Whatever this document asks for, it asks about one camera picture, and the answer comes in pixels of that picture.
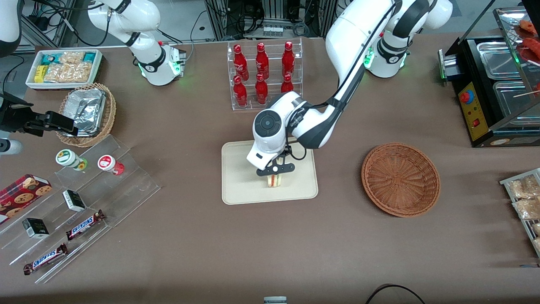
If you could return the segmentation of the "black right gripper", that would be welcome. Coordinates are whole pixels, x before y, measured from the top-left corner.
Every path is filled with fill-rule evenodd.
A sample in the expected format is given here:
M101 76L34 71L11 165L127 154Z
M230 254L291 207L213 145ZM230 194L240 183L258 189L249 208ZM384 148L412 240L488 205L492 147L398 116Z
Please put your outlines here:
M16 96L1 96L0 129L5 132L17 132L25 126L25 133L34 136L43 136L45 131L67 133L70 136L78 135L78 128L74 120L54 111L46 112L46 122L32 121L35 114L32 111L33 103L27 103Z

